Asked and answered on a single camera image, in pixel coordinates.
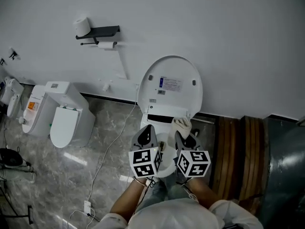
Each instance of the wall-mounted shelf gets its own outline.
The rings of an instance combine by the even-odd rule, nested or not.
[[[112,37],[114,36],[118,31],[120,31],[120,26],[106,26],[106,27],[97,27],[97,28],[91,28],[91,31],[84,36],[76,36],[76,39],[87,39],[87,38],[93,38],[94,42],[90,43],[81,43],[81,45],[85,44],[99,44],[99,42],[96,40],[97,37]]]

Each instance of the towel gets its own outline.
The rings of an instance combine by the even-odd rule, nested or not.
[[[189,118],[187,117],[174,118],[172,121],[171,131],[168,135],[167,144],[175,148],[176,131],[178,131],[181,134],[182,138],[185,140],[189,136],[191,132],[191,128],[192,128],[192,123]]]

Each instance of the white cube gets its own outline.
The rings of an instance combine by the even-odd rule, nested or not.
[[[157,175],[161,163],[158,147],[129,152],[129,163],[136,177],[152,177]]]
[[[185,177],[204,177],[210,164],[208,151],[182,150],[177,166]]]

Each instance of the warning label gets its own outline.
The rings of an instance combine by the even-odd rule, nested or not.
[[[174,78],[168,78],[168,77],[165,77],[165,76],[161,76],[159,87],[164,89],[164,90],[181,92],[182,83],[183,82],[180,79],[174,79]]]

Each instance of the gray marble floor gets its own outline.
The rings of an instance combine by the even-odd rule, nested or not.
[[[25,94],[30,92],[31,89],[27,87]],[[92,179],[102,163],[106,149],[120,133],[125,118],[133,108],[130,104],[96,98],[87,100],[90,110],[96,115],[96,122],[88,145],[82,148],[56,148],[50,139],[39,139],[24,134],[17,120],[5,118],[8,148],[17,150],[17,147],[20,147],[21,156],[32,164],[37,173],[34,184],[7,182],[7,193],[16,211],[20,214],[26,213],[27,206],[32,205],[34,218],[34,224],[31,226],[26,219],[7,219],[10,228],[65,229],[70,214],[76,209],[83,211],[84,200],[88,199]],[[126,188],[126,178],[130,171],[128,151],[133,135],[140,128],[141,117],[139,107],[135,107],[127,120],[123,134],[109,149],[95,179],[90,201],[98,219],[109,212]],[[200,129],[199,138],[213,156],[214,125],[197,121],[192,123]],[[5,146],[3,124],[4,122],[1,123],[1,147]],[[13,214],[8,205],[0,205],[4,214]],[[73,226],[69,228],[84,229],[90,221],[90,217],[75,212],[70,220]]]

